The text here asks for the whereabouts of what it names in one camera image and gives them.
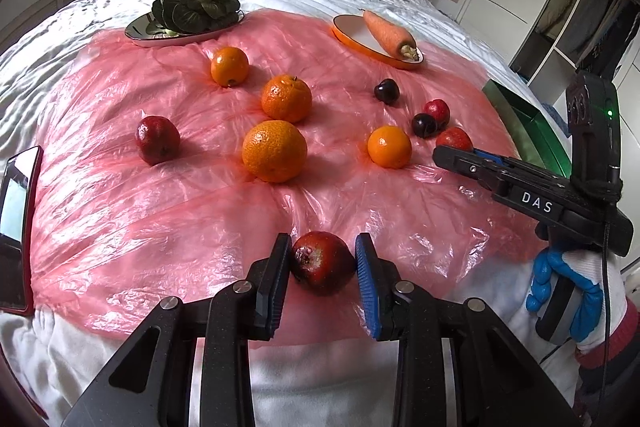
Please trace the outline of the right blue white gloved hand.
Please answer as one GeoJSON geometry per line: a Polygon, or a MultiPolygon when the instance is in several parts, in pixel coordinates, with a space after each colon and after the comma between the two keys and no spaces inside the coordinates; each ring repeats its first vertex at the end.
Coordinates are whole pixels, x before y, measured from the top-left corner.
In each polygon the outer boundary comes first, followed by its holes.
{"type": "Polygon", "coordinates": [[[628,314],[620,270],[591,251],[541,251],[525,306],[537,315],[541,339],[558,345],[572,338],[583,355],[613,339],[628,314]]]}

